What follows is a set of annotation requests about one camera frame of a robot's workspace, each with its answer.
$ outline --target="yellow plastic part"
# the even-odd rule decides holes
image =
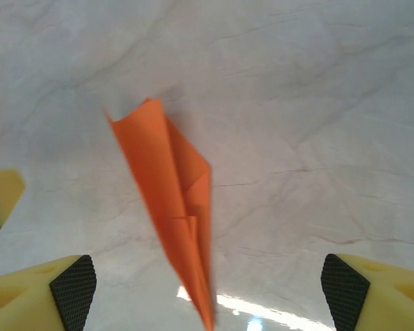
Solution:
[[[0,228],[8,219],[24,189],[25,183],[16,170],[0,169]]]
[[[0,331],[64,331],[49,284],[80,257],[0,276]]]
[[[338,257],[371,283],[356,331],[414,331],[414,271],[355,255]]]

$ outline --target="yellow object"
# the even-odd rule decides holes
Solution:
[[[95,286],[87,255],[0,276],[0,331],[82,330]]]
[[[23,179],[13,169],[0,169],[0,228],[25,189]]]
[[[338,254],[337,257],[353,269],[352,272],[347,272],[344,267],[335,267],[335,264],[331,265],[326,260],[328,265],[324,266],[322,273],[322,279],[326,278],[327,302],[330,305],[335,325],[339,326],[338,330],[414,331],[414,271],[355,255]],[[362,300],[357,301],[356,299],[358,293],[355,293],[354,289],[359,283],[355,282],[355,273],[358,273],[360,282],[367,281],[363,305]],[[342,288],[344,288],[342,291],[345,291],[344,296],[338,298],[340,302],[335,305],[336,301],[331,301],[328,296],[332,294],[333,290]],[[346,324],[342,320],[344,314],[342,310],[347,310],[350,305],[354,308],[356,304],[361,310],[355,329],[344,327]]]

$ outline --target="orange paper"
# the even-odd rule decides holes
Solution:
[[[166,117],[158,99],[146,99],[120,121],[107,111],[106,116],[166,256],[211,331],[210,166]]]

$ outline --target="marble floor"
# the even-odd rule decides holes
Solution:
[[[102,113],[211,162],[217,331],[334,330],[329,252],[414,270],[414,0],[0,0],[0,274],[90,254],[86,331],[202,330]]]

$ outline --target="orange paper airplane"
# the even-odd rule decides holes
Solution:
[[[166,117],[158,99],[146,99],[119,121],[107,111],[106,116],[166,256],[211,331],[210,166]]]

